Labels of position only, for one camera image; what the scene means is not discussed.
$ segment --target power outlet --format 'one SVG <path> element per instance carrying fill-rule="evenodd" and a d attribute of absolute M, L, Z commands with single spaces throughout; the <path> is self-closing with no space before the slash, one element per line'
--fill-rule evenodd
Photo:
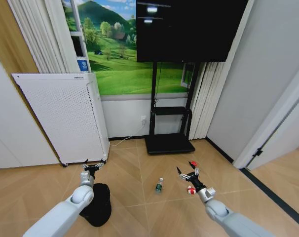
<path fill-rule="evenodd" d="M 142 122 L 142 125 L 144 125 L 146 123 L 146 115 L 141 116 L 141 122 Z"/>

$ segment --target small bottle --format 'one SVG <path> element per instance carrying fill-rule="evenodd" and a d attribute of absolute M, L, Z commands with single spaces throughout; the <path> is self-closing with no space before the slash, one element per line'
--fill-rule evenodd
<path fill-rule="evenodd" d="M 161 190 L 163 189 L 163 180 L 163 178 L 160 178 L 158 184 L 156 185 L 155 190 L 158 194 L 161 193 Z"/>

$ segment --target cloud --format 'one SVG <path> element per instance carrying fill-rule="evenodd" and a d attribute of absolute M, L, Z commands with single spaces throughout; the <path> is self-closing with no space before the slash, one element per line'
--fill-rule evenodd
<path fill-rule="evenodd" d="M 108 9 L 108 10 L 115 10 L 115 6 L 109 6 L 109 5 L 101 5 L 103 6 L 104 8 Z"/>
<path fill-rule="evenodd" d="M 131 19 L 131 14 L 129 13 L 119 13 L 120 16 L 122 16 L 125 20 Z"/>
<path fill-rule="evenodd" d="M 88 0 L 75 0 L 75 2 L 77 3 L 77 5 L 81 5 L 85 2 L 87 2 Z"/>
<path fill-rule="evenodd" d="M 108 1 L 115 1 L 115 2 L 126 2 L 126 0 L 108 0 Z"/>
<path fill-rule="evenodd" d="M 72 5 L 69 1 L 64 1 L 63 4 L 65 7 L 72 7 Z"/>

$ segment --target perforated white panel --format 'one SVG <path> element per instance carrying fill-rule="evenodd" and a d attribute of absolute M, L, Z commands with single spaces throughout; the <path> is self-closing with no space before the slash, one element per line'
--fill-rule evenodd
<path fill-rule="evenodd" d="M 88 78 L 17 79 L 62 163 L 105 159 Z"/>

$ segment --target white air purifier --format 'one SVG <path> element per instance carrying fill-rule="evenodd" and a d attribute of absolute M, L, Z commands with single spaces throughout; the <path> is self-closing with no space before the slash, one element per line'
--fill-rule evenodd
<path fill-rule="evenodd" d="M 62 164 L 107 160 L 110 145 L 94 73 L 12 76 Z"/>

